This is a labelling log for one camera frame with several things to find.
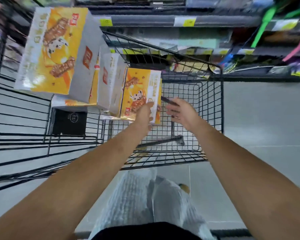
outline hand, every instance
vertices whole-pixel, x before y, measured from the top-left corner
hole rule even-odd
[[[149,130],[151,130],[151,126],[149,126],[149,123],[153,120],[153,117],[150,117],[150,115],[151,107],[154,104],[154,102],[146,103],[142,105],[136,113],[136,120],[134,123],[138,126],[140,132],[144,133],[144,136],[146,136]]]
[[[195,134],[197,127],[204,122],[203,118],[198,115],[197,111],[188,102],[177,97],[171,101],[179,105],[168,104],[166,106],[167,114],[172,115],[171,121],[183,125],[184,128]]]

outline wire basket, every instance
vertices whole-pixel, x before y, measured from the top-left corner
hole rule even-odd
[[[14,42],[25,45],[33,14],[13,0],[5,0],[4,4],[0,10],[0,190],[52,175],[129,124],[102,120],[101,111],[94,109],[88,111],[84,135],[52,134],[51,98],[13,88],[19,61],[9,57],[8,51],[16,49]],[[27,25],[21,26],[16,21],[18,16]],[[120,34],[105,31],[104,38],[111,49],[121,53],[128,66],[161,70],[162,96],[188,101],[202,118],[223,133],[223,82],[209,78],[210,67],[217,65]],[[7,65],[7,60],[16,68]],[[153,126],[122,170],[206,161],[197,139],[171,121],[165,105],[161,104],[161,124]]]

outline pink item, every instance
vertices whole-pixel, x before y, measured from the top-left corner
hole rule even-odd
[[[299,51],[300,51],[300,42],[299,42],[298,46],[293,51],[291,51],[290,54],[288,54],[282,61],[289,60],[292,56],[294,56]]]

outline red logo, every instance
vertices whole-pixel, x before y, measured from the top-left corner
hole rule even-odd
[[[92,59],[92,51],[88,48],[88,46],[86,46],[86,51],[84,52],[84,56],[83,56],[83,64],[86,68],[89,69],[90,66],[90,62]]]
[[[124,115],[129,116],[130,115],[130,110],[131,110],[131,108],[126,108],[126,112],[124,113]]]
[[[105,68],[103,68],[103,82],[108,85],[108,72]]]
[[[72,19],[70,20],[70,26],[77,26],[78,19],[79,19],[79,13],[73,13]]]

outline forearm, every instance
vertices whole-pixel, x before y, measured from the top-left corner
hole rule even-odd
[[[132,123],[52,175],[0,217],[0,239],[69,237],[143,136]]]
[[[300,237],[300,189],[203,121],[196,137],[256,239]]]

